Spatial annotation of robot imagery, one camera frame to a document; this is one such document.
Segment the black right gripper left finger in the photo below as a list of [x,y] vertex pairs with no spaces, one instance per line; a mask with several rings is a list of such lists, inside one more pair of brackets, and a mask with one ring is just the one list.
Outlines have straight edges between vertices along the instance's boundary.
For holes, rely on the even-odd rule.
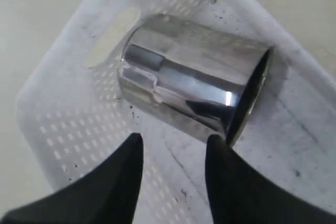
[[143,139],[132,133],[99,166],[56,193],[10,210],[7,223],[132,223],[143,173]]

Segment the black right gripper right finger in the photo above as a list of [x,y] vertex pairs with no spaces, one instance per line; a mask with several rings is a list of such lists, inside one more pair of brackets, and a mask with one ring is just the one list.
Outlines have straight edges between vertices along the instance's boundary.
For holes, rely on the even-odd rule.
[[218,135],[207,140],[205,181],[213,223],[335,223],[335,215],[288,193]]

